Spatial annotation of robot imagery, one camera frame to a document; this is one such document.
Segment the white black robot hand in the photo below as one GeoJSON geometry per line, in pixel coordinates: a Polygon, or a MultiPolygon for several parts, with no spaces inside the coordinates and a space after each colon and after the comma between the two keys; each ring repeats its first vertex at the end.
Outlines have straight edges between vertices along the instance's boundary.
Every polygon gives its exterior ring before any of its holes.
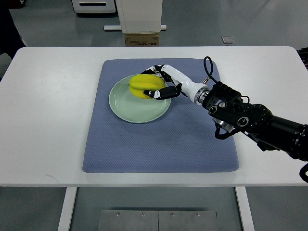
{"type": "Polygon", "coordinates": [[[173,85],[159,90],[144,90],[143,93],[156,100],[166,100],[178,97],[180,94],[190,98],[190,100],[201,105],[203,99],[209,94],[210,89],[204,83],[195,83],[181,71],[170,65],[154,65],[142,72],[143,74],[157,74],[165,82],[173,85]]]}

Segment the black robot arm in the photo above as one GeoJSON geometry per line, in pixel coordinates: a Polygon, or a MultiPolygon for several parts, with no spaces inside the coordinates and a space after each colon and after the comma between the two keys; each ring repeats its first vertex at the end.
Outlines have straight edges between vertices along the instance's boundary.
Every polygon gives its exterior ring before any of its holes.
{"type": "Polygon", "coordinates": [[[293,159],[308,160],[308,126],[274,116],[262,104],[243,102],[243,95],[212,76],[213,61],[203,60],[207,78],[214,81],[212,90],[199,99],[208,114],[217,121],[231,126],[220,133],[222,125],[216,124],[215,137],[224,140],[238,132],[257,143],[262,151],[282,150],[293,159]]]}

